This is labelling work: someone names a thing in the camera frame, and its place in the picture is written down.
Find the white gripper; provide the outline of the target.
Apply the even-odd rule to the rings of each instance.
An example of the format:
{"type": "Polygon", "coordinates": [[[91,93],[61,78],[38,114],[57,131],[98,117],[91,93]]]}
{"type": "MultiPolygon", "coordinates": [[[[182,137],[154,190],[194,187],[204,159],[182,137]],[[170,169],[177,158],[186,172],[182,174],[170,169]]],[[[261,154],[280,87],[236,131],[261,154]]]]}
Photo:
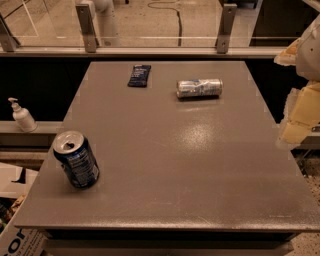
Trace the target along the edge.
{"type": "MultiPolygon", "coordinates": [[[[295,66],[299,76],[320,81],[320,15],[274,62],[282,66],[295,66]]],[[[292,88],[287,96],[280,122],[277,146],[294,149],[320,123],[320,82],[308,82],[302,89],[292,88]]]]}

